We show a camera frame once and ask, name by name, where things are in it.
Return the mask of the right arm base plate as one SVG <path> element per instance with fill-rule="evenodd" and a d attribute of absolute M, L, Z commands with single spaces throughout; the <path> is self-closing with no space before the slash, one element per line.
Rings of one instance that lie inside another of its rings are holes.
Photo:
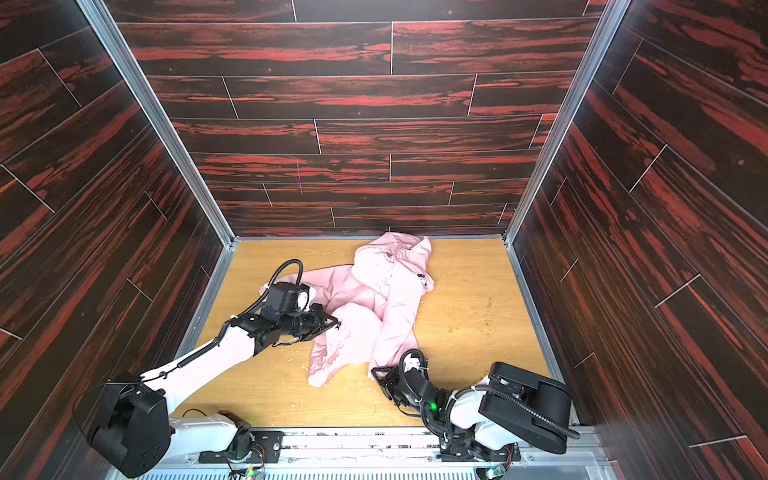
<path fill-rule="evenodd" d="M 517 443 L 492 450 L 474 438 L 474 431 L 457 429 L 448 440 L 440 440 L 437 458 L 444 462 L 498 462 L 509 465 L 521 460 Z"/>

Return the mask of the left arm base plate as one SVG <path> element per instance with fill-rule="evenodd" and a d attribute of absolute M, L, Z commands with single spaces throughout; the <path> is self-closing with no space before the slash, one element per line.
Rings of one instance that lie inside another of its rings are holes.
<path fill-rule="evenodd" d="M 223 451 L 204 451 L 198 456 L 200 464 L 271 464 L 277 463 L 284 439 L 280 430 L 255 430 L 249 433 L 239 432 Z"/>

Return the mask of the pink zip jacket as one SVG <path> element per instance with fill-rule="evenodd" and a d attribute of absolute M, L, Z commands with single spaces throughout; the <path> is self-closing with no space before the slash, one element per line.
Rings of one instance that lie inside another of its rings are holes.
<path fill-rule="evenodd" d="M 313 341 L 308 383 L 325 385 L 345 366 L 396 365 L 418 346 L 414 325 L 422 297 L 435 287 L 428 273 L 429 237 L 387 232 L 359 247 L 350 265 L 311 270 L 302 282 L 340 326 Z"/>

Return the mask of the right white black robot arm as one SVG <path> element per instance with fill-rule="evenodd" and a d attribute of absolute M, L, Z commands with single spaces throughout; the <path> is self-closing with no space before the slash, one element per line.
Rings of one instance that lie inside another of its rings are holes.
<path fill-rule="evenodd" d="M 437 437 L 446 460 L 493 462 L 505 455 L 511 462 L 521 443 L 561 455 L 570 439 L 581 437 L 569 426 L 572 398 L 564 383 L 503 362 L 493 363 L 479 383 L 457 390 L 430 381 L 427 359 L 417 349 L 371 375 L 401 413 Z"/>

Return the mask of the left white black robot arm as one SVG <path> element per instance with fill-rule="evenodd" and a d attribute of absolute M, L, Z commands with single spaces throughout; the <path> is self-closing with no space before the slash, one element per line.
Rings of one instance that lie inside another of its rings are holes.
<path fill-rule="evenodd" d="M 102 384 L 86 441 L 128 478 L 148 473 L 163 460 L 204 452 L 227 461 L 248 460 L 255 441 L 245 420 L 227 412 L 199 418 L 175 418 L 173 412 L 200 388 L 278 344 L 281 337 L 311 341 L 339 325 L 318 303 L 276 321 L 258 314 L 234 316 L 216 337 L 188 354 Z"/>

